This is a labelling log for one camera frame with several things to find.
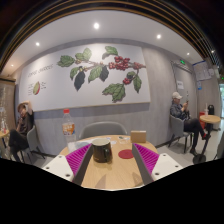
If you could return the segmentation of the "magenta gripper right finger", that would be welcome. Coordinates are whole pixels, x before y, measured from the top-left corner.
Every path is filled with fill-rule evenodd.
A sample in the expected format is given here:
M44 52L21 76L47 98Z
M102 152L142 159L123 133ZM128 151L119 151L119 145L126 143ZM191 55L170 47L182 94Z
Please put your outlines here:
M182 169L182 166L167 153L157 154L137 143L132 144L132 154L145 185Z

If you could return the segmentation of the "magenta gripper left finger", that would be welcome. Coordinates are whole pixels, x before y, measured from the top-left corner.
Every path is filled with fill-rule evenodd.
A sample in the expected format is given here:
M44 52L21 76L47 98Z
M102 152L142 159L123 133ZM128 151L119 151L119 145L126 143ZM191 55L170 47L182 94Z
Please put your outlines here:
M80 186L93 154L91 144L87 144L68 155L58 155L43 170Z

